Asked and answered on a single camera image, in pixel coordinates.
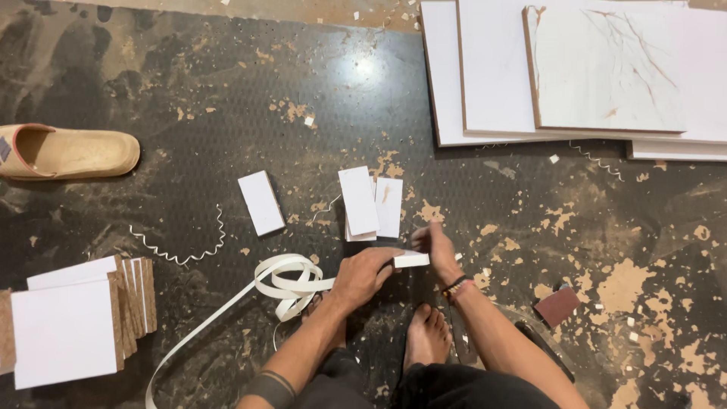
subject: dark floor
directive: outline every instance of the dark floor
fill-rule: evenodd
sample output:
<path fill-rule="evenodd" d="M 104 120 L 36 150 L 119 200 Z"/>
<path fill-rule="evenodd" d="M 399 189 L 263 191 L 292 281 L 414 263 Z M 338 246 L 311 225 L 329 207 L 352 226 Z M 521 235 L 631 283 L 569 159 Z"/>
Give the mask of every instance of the dark floor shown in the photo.
<path fill-rule="evenodd" d="M 404 180 L 398 245 L 443 218 L 464 270 L 497 303 L 533 316 L 536 294 L 572 283 L 584 304 L 551 332 L 591 408 L 683 408 L 690 394 L 693 408 L 727 405 L 725 165 L 626 162 L 622 143 L 583 142 L 621 171 L 620 182 L 568 143 L 437 149 L 418 34 L 133 9 L 99 15 L 41 1 L 7 1 L 0 11 L 0 124 L 120 130 L 142 146 L 138 168 L 122 178 L 0 182 L 0 287 L 22 290 L 30 275 L 89 257 L 151 256 L 129 224 L 171 254 L 201 253 L 215 244 L 217 203 L 228 233 L 220 253 L 188 268 L 153 258 L 159 330 L 140 340 L 126 369 L 18 392 L 2 376 L 3 407 L 143 407 L 156 364 L 259 261 L 316 255 L 330 277 L 361 249 L 340 239 L 340 202 L 307 222 L 339 194 L 337 171 L 362 164 Z M 298 113 L 315 114 L 315 129 Z M 262 238 L 236 183 L 258 170 L 289 220 Z M 415 306 L 449 313 L 435 284 L 425 271 L 397 274 L 349 321 L 348 345 L 377 407 L 389 400 L 377 388 L 398 380 Z M 274 306 L 248 296 L 221 317 L 164 371 L 158 406 L 233 407 L 273 353 Z M 294 326 L 281 325 L 278 342 Z"/>

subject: white edge banding tape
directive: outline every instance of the white edge banding tape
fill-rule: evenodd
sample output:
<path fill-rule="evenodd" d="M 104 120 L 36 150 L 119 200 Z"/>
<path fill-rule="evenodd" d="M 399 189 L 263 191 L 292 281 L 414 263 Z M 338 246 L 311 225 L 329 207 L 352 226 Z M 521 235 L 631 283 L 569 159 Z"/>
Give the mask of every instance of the white edge banding tape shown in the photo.
<path fill-rule="evenodd" d="M 298 280 L 284 279 L 278 277 L 278 274 L 285 271 L 301 271 Z M 272 283 L 276 287 L 263 284 L 261 282 L 267 275 L 272 273 Z M 323 279 L 323 271 L 312 261 L 300 254 L 281 254 L 271 257 L 262 263 L 255 269 L 255 279 L 250 282 L 245 288 L 232 297 L 225 305 L 215 311 L 209 318 L 205 319 L 197 328 L 189 333 L 184 339 L 182 339 L 177 345 L 172 348 L 169 353 L 161 360 L 159 365 L 154 370 L 154 374 L 149 380 L 149 385 L 146 388 L 146 409 L 157 409 L 154 404 L 154 379 L 156 374 L 159 372 L 161 367 L 176 354 L 187 342 L 192 338 L 196 337 L 207 325 L 215 321 L 222 313 L 227 311 L 232 305 L 240 301 L 253 287 L 257 288 L 262 294 L 268 297 L 278 298 L 282 301 L 276 308 L 276 316 L 281 322 L 285 322 L 292 317 L 298 315 L 307 305 L 310 300 L 313 299 L 313 295 L 317 291 L 330 290 L 333 287 L 333 281 L 335 279 Z"/>

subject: black tattoo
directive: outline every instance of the black tattoo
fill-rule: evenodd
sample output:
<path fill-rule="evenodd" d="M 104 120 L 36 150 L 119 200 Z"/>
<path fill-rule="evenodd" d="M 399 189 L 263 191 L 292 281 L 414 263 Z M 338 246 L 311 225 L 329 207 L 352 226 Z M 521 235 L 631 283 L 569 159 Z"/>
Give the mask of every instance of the black tattoo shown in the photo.
<path fill-rule="evenodd" d="M 250 382 L 245 394 L 254 394 L 267 400 L 275 409 L 287 409 L 295 400 L 295 389 L 282 376 L 272 370 L 258 373 Z"/>

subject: tan slipper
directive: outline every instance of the tan slipper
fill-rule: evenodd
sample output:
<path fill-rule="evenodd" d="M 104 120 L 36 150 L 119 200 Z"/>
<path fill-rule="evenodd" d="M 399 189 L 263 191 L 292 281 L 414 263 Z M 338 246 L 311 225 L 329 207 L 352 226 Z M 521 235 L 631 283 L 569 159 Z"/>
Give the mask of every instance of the tan slipper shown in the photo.
<path fill-rule="evenodd" d="M 122 132 L 40 124 L 0 127 L 0 176 L 21 180 L 117 176 L 138 161 L 139 141 Z"/>

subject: person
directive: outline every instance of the person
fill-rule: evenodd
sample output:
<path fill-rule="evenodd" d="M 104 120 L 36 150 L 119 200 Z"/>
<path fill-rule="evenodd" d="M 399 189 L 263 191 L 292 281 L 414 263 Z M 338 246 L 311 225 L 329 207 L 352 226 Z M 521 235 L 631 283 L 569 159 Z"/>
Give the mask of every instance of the person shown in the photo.
<path fill-rule="evenodd" d="M 406 334 L 399 408 L 587 409 L 561 369 L 483 295 L 454 259 L 440 223 L 412 234 L 412 248 L 429 253 L 450 303 L 463 317 L 488 370 L 447 365 L 452 341 L 444 315 L 417 308 Z M 393 273 L 388 263 L 403 251 L 370 247 L 341 262 L 329 293 L 309 306 L 300 328 L 252 379 L 238 409 L 373 408 L 364 397 L 364 373 L 345 349 L 345 319 L 369 301 Z"/>

